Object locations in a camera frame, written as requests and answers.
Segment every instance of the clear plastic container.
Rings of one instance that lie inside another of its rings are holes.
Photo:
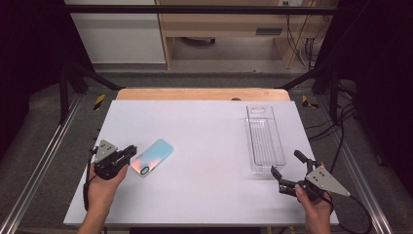
[[[280,171],[285,165],[285,158],[273,107],[248,105],[245,126],[252,173],[270,176],[272,166]]]

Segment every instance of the white cabinet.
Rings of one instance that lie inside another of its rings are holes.
[[[153,0],[65,0],[69,4],[154,5]],[[165,63],[155,14],[72,14],[92,63]]]

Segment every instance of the white table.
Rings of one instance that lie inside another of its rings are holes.
[[[106,139],[137,155],[156,139],[174,151],[148,177],[129,168],[106,225],[275,226],[302,224],[296,198],[279,193],[275,179],[253,175],[249,166],[244,118],[248,104],[272,105],[286,165],[283,178],[304,178],[306,166],[295,149],[313,158],[292,101],[115,100],[97,142]],[[80,225],[86,214],[80,180],[65,224]],[[335,213],[331,224],[337,224]]]

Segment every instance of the phone case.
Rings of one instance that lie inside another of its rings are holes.
[[[148,176],[148,174],[152,172],[164,159],[166,159],[172,151],[172,146],[160,138],[149,146],[149,148],[147,148],[142,154],[140,154],[131,163],[131,166],[141,176]]]

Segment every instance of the black cable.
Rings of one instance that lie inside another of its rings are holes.
[[[370,233],[371,229],[373,228],[373,221],[372,221],[372,218],[371,218],[370,213],[368,212],[367,208],[362,204],[362,202],[359,201],[355,196],[351,195],[350,198],[353,199],[355,202],[357,202],[357,203],[362,207],[362,209],[364,210],[364,212],[367,214],[367,217],[368,217],[368,227],[367,227],[367,230],[366,230],[365,232],[355,232],[355,231],[352,231],[352,230],[350,230],[349,228],[345,227],[345,226],[344,226],[343,224],[341,224],[341,223],[339,223],[338,225],[339,225],[341,228],[343,228],[343,230],[345,230],[345,231],[347,231],[347,232],[349,232],[349,233],[352,233],[352,234],[367,234],[367,233]]]
[[[353,116],[353,115],[355,114],[355,113],[352,113],[351,115],[347,116],[347,114],[348,114],[350,111],[355,110],[355,108],[351,108],[351,109],[349,109],[349,110],[346,110],[346,108],[348,108],[348,107],[351,106],[351,105],[353,105],[353,104],[350,103],[350,104],[346,105],[345,107],[343,107],[343,109],[342,109],[342,111],[341,111],[340,118],[338,119],[338,123],[339,123],[339,124],[340,124],[340,123],[343,123],[344,121],[346,121],[347,119],[349,119],[351,116]],[[325,129],[324,131],[322,131],[321,133],[319,133],[319,134],[317,134],[317,135],[315,135],[315,136],[310,136],[310,137],[308,137],[308,139],[309,139],[309,140],[314,140],[314,139],[316,139],[316,138],[318,138],[318,137],[321,137],[321,136],[323,136],[325,133],[327,133],[330,129],[332,129],[332,128],[335,127],[335,126],[337,126],[337,125],[333,124],[333,125],[329,126],[327,129]]]
[[[96,152],[97,147],[94,150],[91,150],[91,155],[88,158],[88,167],[86,168],[85,184],[83,185],[83,202],[85,204],[86,211],[89,209],[89,184],[92,181],[92,179],[96,177],[95,175],[92,179],[89,179],[91,173],[92,158]]]
[[[289,47],[292,49],[292,51],[294,52],[294,54],[299,57],[298,55],[298,49],[297,49],[297,44],[295,44],[294,42],[294,38],[292,37],[292,33],[291,30],[289,28],[289,15],[286,15],[286,40],[288,42]],[[294,45],[294,47],[292,47],[291,45],[291,41],[289,40],[289,37],[291,37],[292,40],[292,44]]]
[[[349,119],[350,117],[352,117],[353,115],[355,115],[356,112],[354,111],[354,112],[352,112],[350,115],[346,116],[346,114],[347,114],[348,112],[353,111],[353,110],[355,110],[355,109],[352,108],[352,109],[348,110],[346,113],[344,113],[344,116],[343,116],[343,117],[340,117],[339,123],[344,123],[344,121],[346,121],[347,119]],[[328,130],[331,129],[331,127],[337,127],[337,128],[336,128],[334,131],[329,132],[328,134],[326,134],[326,133],[328,132]],[[337,132],[339,129],[340,129],[340,125],[331,125],[330,128],[328,128],[327,130],[325,130],[325,131],[322,132],[321,134],[318,134],[317,136],[309,137],[309,141],[316,141],[316,140],[320,140],[320,139],[326,138],[326,137],[334,134],[335,132]]]
[[[348,106],[351,106],[351,105],[353,105],[353,104],[350,103],[350,104],[346,105],[346,106],[341,110],[341,113],[340,113],[340,116],[341,116],[341,117],[340,117],[340,118],[343,117],[343,112],[344,112],[344,110],[345,110]],[[331,174],[333,174],[333,170],[334,170],[335,164],[336,164],[336,162],[337,162],[338,155],[340,154],[341,146],[343,145],[343,141],[344,141],[344,121],[340,121],[340,129],[341,129],[341,138],[340,138],[340,142],[339,142],[338,147],[337,147],[337,151],[336,151],[336,153],[335,153],[335,155],[334,155],[334,158],[333,158],[333,163],[332,163],[331,168],[330,168],[330,173],[331,173]]]
[[[280,230],[279,234],[283,234],[284,231],[285,231],[287,228],[288,228],[288,227],[283,227],[283,228]]]
[[[307,59],[309,60],[309,69],[311,69],[312,68],[312,66],[311,66],[311,62],[312,62],[312,54],[313,54],[313,45],[312,44],[310,44],[310,51],[309,51],[309,53],[308,53],[308,55],[307,55]]]
[[[328,203],[330,205],[330,213],[332,214],[334,211],[334,204],[333,204],[333,199],[331,197],[331,194],[329,194],[328,192],[326,192],[328,194],[328,196],[330,197],[330,200],[326,199],[324,196],[319,195],[318,193],[314,192],[311,189],[308,189],[306,191],[310,191],[312,194],[318,196],[320,199],[322,199],[324,202]]]
[[[314,47],[314,38],[310,39],[310,53],[309,53],[310,61],[313,60],[313,47]]]
[[[318,127],[321,127],[321,126],[323,126],[324,124],[326,124],[326,123],[328,123],[328,122],[331,122],[331,120],[327,120],[327,121],[325,121],[325,122],[323,122],[323,123],[321,123],[321,124],[319,124],[319,125],[313,125],[313,126],[305,127],[304,129],[318,128]]]
[[[92,178],[91,178],[91,180],[89,180],[89,182],[91,182],[94,178],[96,178],[97,177],[97,175],[94,175]]]
[[[322,32],[322,30],[328,25],[330,25],[330,21],[331,21],[331,18],[329,17],[329,16],[323,16],[323,19],[324,19],[324,21],[325,21],[325,24],[322,26],[322,28],[317,32],[317,34],[316,34],[316,36],[314,37],[314,39],[316,39],[318,36],[319,36],[319,34]],[[313,44],[318,44],[318,43],[320,43],[321,41],[322,41],[322,38],[323,37],[320,37],[320,39],[318,40],[318,42],[313,42]]]

